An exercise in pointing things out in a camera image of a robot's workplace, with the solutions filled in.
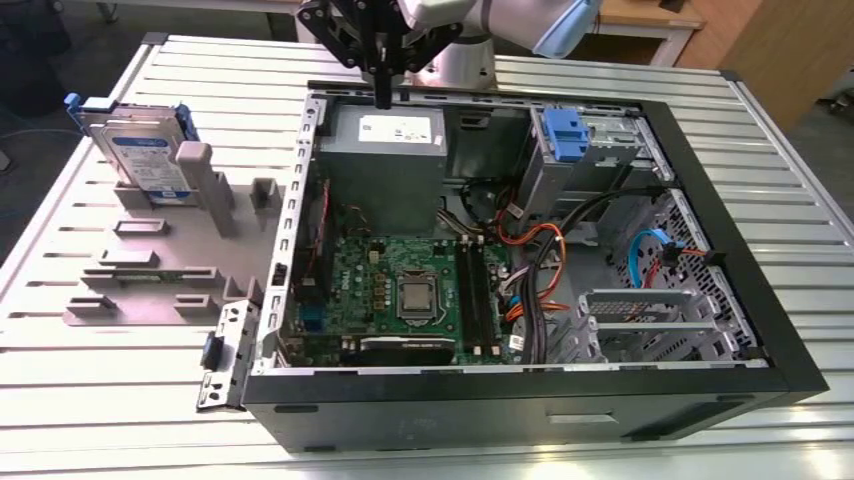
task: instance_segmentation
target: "ram slot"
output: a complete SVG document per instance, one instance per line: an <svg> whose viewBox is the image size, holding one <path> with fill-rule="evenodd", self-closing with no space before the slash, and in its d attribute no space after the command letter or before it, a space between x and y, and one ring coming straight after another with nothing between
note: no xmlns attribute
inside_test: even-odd
<svg viewBox="0 0 854 480"><path fill-rule="evenodd" d="M468 255L471 287L475 297L475 307L477 312L477 327L480 329L480 347L483 354L492 354L495 344L495 323L492 321L492 295L489 293L489 272L483 258L483 245L475 245Z"/></svg>
<svg viewBox="0 0 854 480"><path fill-rule="evenodd" d="M475 295L471 285L469 271L469 245L456 244L455 263L456 263L456 294L459 299L459 315L463 323L463 347L471 352L479 342L479 329L476 317Z"/></svg>
<svg viewBox="0 0 854 480"><path fill-rule="evenodd" d="M456 287L463 327L463 346L491 355L495 325L489 307L489 277L480 245L456 245Z"/></svg>

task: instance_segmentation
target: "table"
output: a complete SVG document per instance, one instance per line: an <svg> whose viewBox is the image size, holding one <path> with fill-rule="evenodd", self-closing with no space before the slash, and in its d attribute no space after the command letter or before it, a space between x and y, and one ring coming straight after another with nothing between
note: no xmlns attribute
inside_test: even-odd
<svg viewBox="0 0 854 480"><path fill-rule="evenodd" d="M670 104L831 390L675 442L291 456L248 414L195 413L211 327L62 323L80 270L124 213L116 174L84 139L0 270L0 472L252 480L854 476L854 230L750 92L702 70L499 57L496 72L502 90ZM271 176L287 185L304 84L320 78L357 80L316 45L171 36L139 48L111 96L181 100L229 181Z"/></svg>
<svg viewBox="0 0 854 480"><path fill-rule="evenodd" d="M247 12L265 12L293 15L300 0L83 0L95 2L105 21L116 20L112 8L107 3L128 3L157 7L207 8L213 10L240 10ZM600 11L600 25L595 29L598 34L627 37L658 38L662 43L655 51L650 65L672 67L679 54L691 39L695 30L706 24L690 3L686 3L679 13L658 8L658 0L603 0ZM303 43L313 43L311 32L296 22L296 36Z"/></svg>

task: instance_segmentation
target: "hard drive label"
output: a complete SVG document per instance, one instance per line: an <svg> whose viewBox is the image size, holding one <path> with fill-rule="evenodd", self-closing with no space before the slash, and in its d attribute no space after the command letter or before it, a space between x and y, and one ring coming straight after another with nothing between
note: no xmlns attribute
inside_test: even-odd
<svg viewBox="0 0 854 480"><path fill-rule="evenodd" d="M180 168L169 158L172 148L161 138L113 137L115 151L131 179L160 204L180 204L189 186Z"/></svg>

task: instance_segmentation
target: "blue drive bay latch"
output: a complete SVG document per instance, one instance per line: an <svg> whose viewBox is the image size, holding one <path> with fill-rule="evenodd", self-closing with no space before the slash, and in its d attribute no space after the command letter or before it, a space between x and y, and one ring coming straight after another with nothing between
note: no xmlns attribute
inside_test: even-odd
<svg viewBox="0 0 854 480"><path fill-rule="evenodd" d="M555 150L555 160L575 163L590 147L590 129L574 108L543 110L543 126Z"/></svg>

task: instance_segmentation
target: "power supply label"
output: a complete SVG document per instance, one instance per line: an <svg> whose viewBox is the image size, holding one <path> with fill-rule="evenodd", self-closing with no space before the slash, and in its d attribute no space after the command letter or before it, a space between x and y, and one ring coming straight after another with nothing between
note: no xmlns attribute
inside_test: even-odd
<svg viewBox="0 0 854 480"><path fill-rule="evenodd" d="M180 204L189 196L189 185L180 168L169 161L169 143L151 137L113 137L112 143L121 165L151 201Z"/></svg>
<svg viewBox="0 0 854 480"><path fill-rule="evenodd" d="M428 117L363 115L359 141L385 143L432 143Z"/></svg>

